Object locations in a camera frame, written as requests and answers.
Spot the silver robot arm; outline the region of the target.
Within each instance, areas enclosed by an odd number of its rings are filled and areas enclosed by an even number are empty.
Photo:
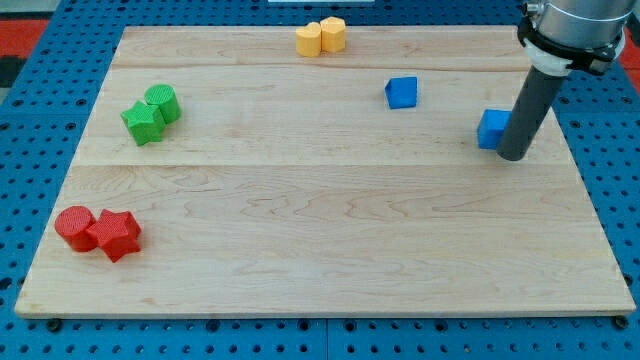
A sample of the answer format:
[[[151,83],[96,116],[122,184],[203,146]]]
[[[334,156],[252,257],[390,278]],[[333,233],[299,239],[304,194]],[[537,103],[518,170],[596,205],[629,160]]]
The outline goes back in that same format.
[[[518,41],[531,68],[514,103],[497,154],[519,161],[532,144],[566,77],[600,76],[625,46],[637,0],[534,0],[522,5]]]

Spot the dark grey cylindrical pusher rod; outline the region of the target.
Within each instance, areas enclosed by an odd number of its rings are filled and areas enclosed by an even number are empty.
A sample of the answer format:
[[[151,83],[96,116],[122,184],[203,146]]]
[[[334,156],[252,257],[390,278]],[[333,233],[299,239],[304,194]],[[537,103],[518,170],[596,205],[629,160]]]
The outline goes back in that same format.
[[[564,81],[530,68],[496,148],[501,158],[520,161],[525,157]]]

